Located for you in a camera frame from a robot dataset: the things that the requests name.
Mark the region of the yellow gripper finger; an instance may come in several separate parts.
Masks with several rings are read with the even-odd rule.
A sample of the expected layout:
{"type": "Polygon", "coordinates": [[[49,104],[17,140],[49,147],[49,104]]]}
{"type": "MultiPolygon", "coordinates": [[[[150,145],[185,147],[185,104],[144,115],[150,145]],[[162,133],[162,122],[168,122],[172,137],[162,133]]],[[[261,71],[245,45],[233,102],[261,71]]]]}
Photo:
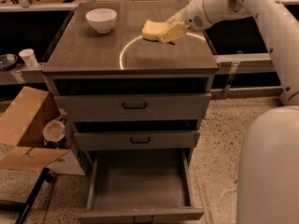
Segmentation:
{"type": "Polygon", "coordinates": [[[182,14],[184,12],[184,9],[181,9],[176,14],[174,14],[172,17],[166,20],[166,23],[174,23],[177,21],[181,21],[182,14]]]}
{"type": "Polygon", "coordinates": [[[168,26],[158,35],[158,41],[162,43],[174,43],[178,39],[185,36],[186,32],[177,32],[174,30],[173,23],[168,23],[168,26]]]}

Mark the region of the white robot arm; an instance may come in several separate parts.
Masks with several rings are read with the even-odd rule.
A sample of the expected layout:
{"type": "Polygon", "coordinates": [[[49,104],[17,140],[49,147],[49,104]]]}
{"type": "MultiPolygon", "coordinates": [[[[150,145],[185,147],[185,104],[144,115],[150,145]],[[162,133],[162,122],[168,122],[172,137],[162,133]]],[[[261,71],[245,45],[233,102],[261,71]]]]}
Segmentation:
{"type": "Polygon", "coordinates": [[[278,74],[281,107],[249,126],[240,151],[236,224],[299,224],[299,22],[279,0],[192,0],[158,34],[173,42],[188,29],[251,16],[278,74]]]}

